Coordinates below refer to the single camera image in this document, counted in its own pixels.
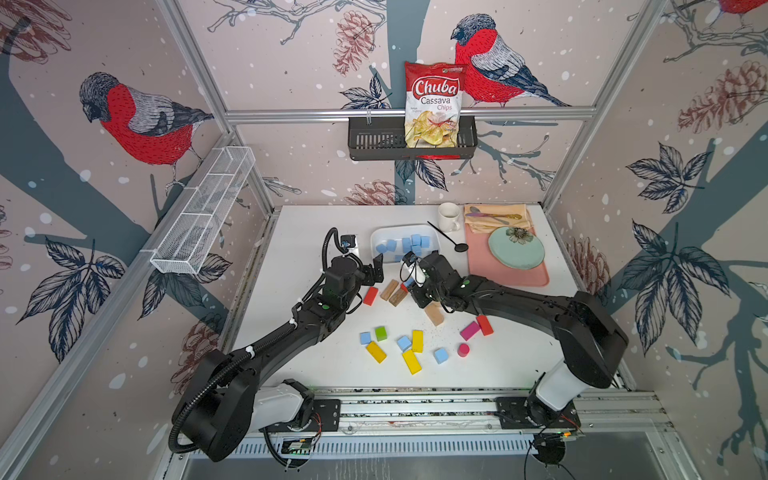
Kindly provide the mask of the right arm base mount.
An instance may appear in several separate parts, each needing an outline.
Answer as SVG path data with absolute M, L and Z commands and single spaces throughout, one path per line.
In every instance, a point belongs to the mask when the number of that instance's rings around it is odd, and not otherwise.
M 495 416 L 504 430 L 542 429 L 578 430 L 581 421 L 574 401 L 560 410 L 553 410 L 535 395 L 502 396 L 494 399 Z

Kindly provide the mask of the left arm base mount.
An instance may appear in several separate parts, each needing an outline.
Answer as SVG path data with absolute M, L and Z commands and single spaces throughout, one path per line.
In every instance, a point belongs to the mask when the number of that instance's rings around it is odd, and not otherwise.
M 339 399 L 314 399 L 305 401 L 297 417 L 288 422 L 279 422 L 264 430 L 269 433 L 326 433 L 339 430 L 341 401 Z

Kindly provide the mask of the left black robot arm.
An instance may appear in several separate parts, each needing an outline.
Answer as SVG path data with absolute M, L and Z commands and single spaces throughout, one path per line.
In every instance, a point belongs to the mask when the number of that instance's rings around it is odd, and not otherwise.
M 290 321 L 243 348 L 205 354 L 171 417 L 170 451 L 200 450 L 214 462 L 229 456 L 248 433 L 264 382 L 330 336 L 355 311 L 360 288 L 384 280 L 383 264 L 381 254 L 368 265 L 352 254 L 334 258 L 292 307 Z

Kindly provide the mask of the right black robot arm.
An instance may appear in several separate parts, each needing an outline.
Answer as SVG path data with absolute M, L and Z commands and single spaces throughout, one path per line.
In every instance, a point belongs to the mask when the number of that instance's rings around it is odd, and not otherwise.
M 578 291 L 572 297 L 543 295 L 500 285 L 482 276 L 462 276 L 440 253 L 424 258 L 408 253 L 409 288 L 424 309 L 437 302 L 448 313 L 500 317 L 552 336 L 563 359 L 536 381 L 525 401 L 529 418 L 548 425 L 589 388 L 612 385 L 629 340 L 596 297 Z

